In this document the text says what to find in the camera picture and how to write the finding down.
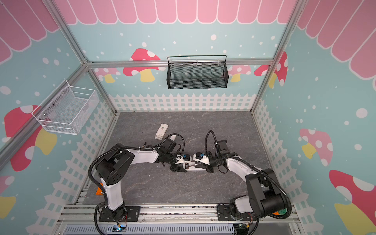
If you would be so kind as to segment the white remote control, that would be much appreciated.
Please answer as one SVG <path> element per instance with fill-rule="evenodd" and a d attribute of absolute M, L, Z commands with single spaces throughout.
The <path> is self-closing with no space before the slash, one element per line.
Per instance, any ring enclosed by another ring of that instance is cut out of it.
<path fill-rule="evenodd" d="M 155 135 L 155 139 L 162 140 L 165 137 L 167 129 L 168 129 L 168 124 L 162 123 Z"/>
<path fill-rule="evenodd" d="M 186 171 L 206 171 L 203 162 L 187 161 L 184 163 L 184 169 Z"/>

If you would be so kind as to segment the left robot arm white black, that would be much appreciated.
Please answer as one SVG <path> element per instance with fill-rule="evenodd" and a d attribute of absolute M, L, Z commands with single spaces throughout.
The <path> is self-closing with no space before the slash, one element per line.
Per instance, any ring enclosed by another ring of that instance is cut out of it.
<path fill-rule="evenodd" d="M 131 165 L 142 163 L 175 164 L 184 157 L 185 140 L 172 133 L 156 145 L 145 148 L 116 144 L 98 156 L 88 168 L 88 177 L 104 197 L 104 208 L 111 213 L 126 212 L 121 193 L 121 181 Z"/>

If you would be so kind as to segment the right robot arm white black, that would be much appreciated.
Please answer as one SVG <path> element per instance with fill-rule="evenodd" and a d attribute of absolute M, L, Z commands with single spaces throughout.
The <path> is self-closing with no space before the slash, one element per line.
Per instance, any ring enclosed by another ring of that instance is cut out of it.
<path fill-rule="evenodd" d="M 240 220 L 249 214 L 252 218 L 261 219 L 270 216 L 275 219 L 286 219 L 292 213 L 292 204 L 288 194 L 280 186 L 276 174 L 270 168 L 259 169 L 231 152 L 227 141 L 218 141 L 210 130 L 204 141 L 204 154 L 214 160 L 217 168 L 238 175 L 245 181 L 247 194 L 233 198 L 229 204 L 231 216 Z"/>

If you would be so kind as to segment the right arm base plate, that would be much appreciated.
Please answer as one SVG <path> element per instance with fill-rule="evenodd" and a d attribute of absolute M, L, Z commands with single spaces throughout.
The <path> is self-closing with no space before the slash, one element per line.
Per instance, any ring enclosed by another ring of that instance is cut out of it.
<path fill-rule="evenodd" d="M 218 221 L 256 221 L 251 212 L 239 212 L 233 204 L 220 203 L 216 206 Z"/>

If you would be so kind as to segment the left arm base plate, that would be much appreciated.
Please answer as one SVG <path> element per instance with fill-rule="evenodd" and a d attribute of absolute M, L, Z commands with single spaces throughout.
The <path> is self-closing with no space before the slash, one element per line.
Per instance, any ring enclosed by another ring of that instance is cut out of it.
<path fill-rule="evenodd" d="M 101 210 L 99 222 L 137 222 L 140 216 L 140 206 L 120 206 L 115 211 L 105 207 Z"/>

